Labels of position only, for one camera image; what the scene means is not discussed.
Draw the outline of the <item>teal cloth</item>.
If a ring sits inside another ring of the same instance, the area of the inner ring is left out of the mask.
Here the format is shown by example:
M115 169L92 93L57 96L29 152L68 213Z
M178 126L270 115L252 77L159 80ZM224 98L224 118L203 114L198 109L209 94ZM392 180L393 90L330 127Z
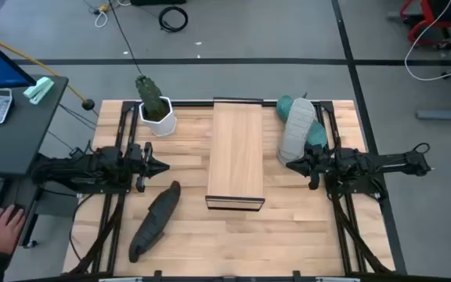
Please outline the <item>teal cloth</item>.
M320 145L325 147L327 145L327 134L324 127L318 122L317 117L312 124L307 137L307 144L311 146Z

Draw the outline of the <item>person's hand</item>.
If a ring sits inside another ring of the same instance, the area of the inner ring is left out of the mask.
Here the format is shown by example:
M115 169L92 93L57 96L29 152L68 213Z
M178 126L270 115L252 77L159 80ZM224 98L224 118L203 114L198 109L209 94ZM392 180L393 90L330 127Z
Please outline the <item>person's hand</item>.
M12 204L0 208L0 253L11 255L25 222L24 210Z

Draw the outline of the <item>grey slide sandal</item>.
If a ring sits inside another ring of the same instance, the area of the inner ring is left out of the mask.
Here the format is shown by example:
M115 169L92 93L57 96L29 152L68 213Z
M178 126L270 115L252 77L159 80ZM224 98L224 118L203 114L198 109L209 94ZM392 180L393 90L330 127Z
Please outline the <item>grey slide sandal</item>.
M303 157L309 130L316 118L315 108L306 98L283 96L276 111L284 122L283 136L277 150L280 162L286 165Z

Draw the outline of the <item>black floor box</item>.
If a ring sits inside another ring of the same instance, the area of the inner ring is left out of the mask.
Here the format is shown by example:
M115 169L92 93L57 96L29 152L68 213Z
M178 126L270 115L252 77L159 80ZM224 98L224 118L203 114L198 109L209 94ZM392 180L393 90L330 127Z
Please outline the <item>black floor box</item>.
M130 0L132 5L181 5L186 4L187 0Z

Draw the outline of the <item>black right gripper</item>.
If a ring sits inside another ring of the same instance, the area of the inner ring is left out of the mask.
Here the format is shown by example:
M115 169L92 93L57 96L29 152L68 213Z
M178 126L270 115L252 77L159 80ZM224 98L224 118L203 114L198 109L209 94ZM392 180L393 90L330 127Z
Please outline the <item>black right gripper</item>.
M321 173L325 174L329 167L328 151L320 145L308 146L306 148L307 157L303 156L297 160L287 162L287 167L303 176L308 175L307 165L309 162L309 177L310 182L308 187L310 190L316 190L319 187Z

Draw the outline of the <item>red and black cart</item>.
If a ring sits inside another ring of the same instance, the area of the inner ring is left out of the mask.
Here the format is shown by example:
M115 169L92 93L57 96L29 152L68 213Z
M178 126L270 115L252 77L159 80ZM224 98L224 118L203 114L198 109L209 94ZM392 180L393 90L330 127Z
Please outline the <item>red and black cart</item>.
M406 0L387 19L409 28L407 39L414 48L429 45L437 50L451 50L451 0Z

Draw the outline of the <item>dark grey desk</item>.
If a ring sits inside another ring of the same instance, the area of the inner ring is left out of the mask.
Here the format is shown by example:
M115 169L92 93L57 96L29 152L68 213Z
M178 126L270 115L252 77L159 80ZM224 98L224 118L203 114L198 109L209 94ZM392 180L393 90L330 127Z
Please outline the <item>dark grey desk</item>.
M52 76L54 86L38 105L23 95L23 88L15 88L13 107L0 124L0 178L5 180L0 208L15 204L25 210L23 237L19 244L31 238L28 226L33 222L38 187L31 181L30 170L69 82L68 78Z

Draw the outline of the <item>wooden shelf black metal frame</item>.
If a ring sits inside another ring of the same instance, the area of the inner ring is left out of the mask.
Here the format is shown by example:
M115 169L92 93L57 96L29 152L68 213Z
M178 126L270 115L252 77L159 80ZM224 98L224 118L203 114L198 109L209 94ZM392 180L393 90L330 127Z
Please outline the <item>wooden shelf black metal frame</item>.
M213 106L206 205L258 212L265 203L262 103L216 100Z

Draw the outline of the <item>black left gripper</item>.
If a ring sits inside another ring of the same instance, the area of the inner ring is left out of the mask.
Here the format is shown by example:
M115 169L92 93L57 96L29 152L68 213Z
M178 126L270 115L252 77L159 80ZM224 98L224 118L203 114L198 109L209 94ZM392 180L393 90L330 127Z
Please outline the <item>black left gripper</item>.
M144 147L139 144L131 143L127 146L125 159L128 163L129 170L132 174L137 174L138 177L135 182L135 188L138 192L145 191L145 178L148 178L149 162L152 157L153 147L151 142L146 142ZM153 176L169 170L170 165L162 161L153 159L153 165L157 168L153 171Z

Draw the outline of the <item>mint green stapler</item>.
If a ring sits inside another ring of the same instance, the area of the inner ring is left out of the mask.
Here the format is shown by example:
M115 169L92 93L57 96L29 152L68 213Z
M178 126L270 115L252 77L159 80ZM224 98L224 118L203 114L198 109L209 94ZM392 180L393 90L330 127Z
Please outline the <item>mint green stapler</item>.
M53 86L54 81L51 78L42 77L37 80L35 86L28 87L23 95L31 104L38 105Z

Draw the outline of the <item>black aluminium rig frame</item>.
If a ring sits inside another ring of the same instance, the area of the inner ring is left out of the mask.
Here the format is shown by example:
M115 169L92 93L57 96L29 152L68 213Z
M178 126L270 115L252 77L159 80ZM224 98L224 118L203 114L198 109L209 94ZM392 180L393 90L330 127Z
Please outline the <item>black aluminium rig frame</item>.
M155 136L123 102L101 107L94 147L151 142L155 157L170 169L146 182L143 193L122 197L121 225L108 237L96 266L117 276L285 277L340 276L343 255L353 270L366 263L349 236L338 228L324 188L310 190L303 176L283 167L276 149L283 131L274 107L262 106L263 192L260 211L211 210L207 207L213 106L175 107L175 131ZM173 181L182 187L180 201L164 236L139 261L128 260L129 245L156 196Z

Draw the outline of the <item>black slide sandal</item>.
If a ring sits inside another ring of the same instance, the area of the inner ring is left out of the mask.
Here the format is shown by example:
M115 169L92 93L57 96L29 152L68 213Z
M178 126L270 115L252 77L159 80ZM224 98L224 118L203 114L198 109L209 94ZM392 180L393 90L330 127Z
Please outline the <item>black slide sandal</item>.
M161 192L148 207L148 214L136 231L128 249L128 260L136 263L139 257L148 252L164 235L181 195L181 186L173 181L170 187Z

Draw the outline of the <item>white hexagonal plant pot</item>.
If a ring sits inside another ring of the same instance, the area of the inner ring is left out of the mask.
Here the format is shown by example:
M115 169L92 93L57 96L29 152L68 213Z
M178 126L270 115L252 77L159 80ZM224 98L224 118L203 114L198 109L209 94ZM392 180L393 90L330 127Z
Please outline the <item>white hexagonal plant pot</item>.
M149 129L155 136L158 137L171 135L175 131L177 123L177 117L175 116L171 100L166 96L162 96L161 100L169 108L169 111L160 121L150 121L146 119L146 110L144 108L144 103L139 104L140 120L149 127Z

